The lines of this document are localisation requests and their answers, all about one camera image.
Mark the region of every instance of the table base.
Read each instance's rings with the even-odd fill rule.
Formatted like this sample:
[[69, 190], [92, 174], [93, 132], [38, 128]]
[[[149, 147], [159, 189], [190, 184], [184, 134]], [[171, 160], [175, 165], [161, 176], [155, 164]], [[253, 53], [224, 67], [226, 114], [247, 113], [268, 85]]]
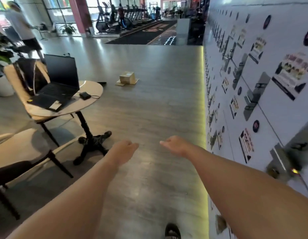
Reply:
[[74, 161], [74, 165], [79, 165], [84, 161], [84, 158], [88, 152], [92, 152], [95, 150], [99, 150], [103, 155], [107, 154], [108, 150], [105, 149], [102, 145], [102, 143], [105, 141], [105, 139], [109, 138], [112, 135], [111, 131], [105, 132], [103, 135], [97, 135], [93, 136], [90, 132], [90, 129], [82, 115], [81, 112], [76, 112], [77, 116], [80, 119], [81, 126], [84, 129], [84, 132], [86, 134], [85, 137], [79, 137], [78, 142], [80, 144], [84, 144], [83, 150], [81, 152], [81, 155], [78, 156]]

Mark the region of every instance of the person in white shirt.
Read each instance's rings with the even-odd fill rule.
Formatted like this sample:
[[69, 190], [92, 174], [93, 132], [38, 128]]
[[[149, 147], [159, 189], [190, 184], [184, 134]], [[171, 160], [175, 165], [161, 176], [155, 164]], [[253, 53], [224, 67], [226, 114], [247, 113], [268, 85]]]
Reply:
[[30, 25], [26, 21], [20, 6], [16, 2], [9, 1], [7, 4], [11, 9], [5, 14], [5, 17], [11, 22], [12, 27], [15, 29], [25, 46], [28, 46], [32, 50], [28, 53], [29, 58], [32, 58], [33, 50], [35, 50], [41, 61], [43, 61], [43, 55], [41, 53], [42, 48], [31, 30], [36, 29], [36, 27]]

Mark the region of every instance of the black bag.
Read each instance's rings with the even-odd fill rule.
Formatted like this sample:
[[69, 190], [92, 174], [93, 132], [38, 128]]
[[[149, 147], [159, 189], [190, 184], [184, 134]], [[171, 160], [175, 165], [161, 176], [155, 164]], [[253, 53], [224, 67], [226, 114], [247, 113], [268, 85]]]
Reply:
[[37, 62], [36, 59], [19, 59], [13, 63], [22, 86], [30, 96], [34, 96], [48, 84]]

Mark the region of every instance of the laptop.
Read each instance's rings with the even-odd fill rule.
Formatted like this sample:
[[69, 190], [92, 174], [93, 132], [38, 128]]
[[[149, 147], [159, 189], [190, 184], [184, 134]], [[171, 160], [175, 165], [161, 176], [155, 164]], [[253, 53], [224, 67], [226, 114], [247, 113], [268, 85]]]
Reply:
[[50, 54], [44, 59], [50, 83], [27, 102], [57, 112], [80, 90], [75, 59]]

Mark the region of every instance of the black carpet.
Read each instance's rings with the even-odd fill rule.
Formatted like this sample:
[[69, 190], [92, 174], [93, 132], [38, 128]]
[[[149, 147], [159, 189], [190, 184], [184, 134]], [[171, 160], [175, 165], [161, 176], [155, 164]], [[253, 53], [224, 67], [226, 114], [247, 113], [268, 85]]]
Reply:
[[144, 28], [136, 31], [135, 33], [128, 34], [124, 37], [112, 40], [107, 44], [148, 44], [155, 39], [158, 35], [162, 34], [168, 28], [172, 27], [176, 21], [162, 21], [151, 27]]

